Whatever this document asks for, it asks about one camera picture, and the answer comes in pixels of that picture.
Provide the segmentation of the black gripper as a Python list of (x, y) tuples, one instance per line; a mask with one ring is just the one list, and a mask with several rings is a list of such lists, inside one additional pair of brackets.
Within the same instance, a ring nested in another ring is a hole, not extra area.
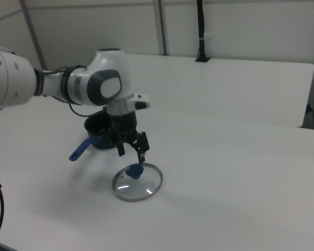
[(137, 132), (136, 113), (130, 112), (125, 115), (110, 115), (111, 138), (117, 139), (116, 145), (118, 155), (125, 155), (123, 139), (130, 139), (130, 146), (137, 152), (139, 164), (145, 162), (145, 154), (150, 149), (148, 138), (145, 132)]

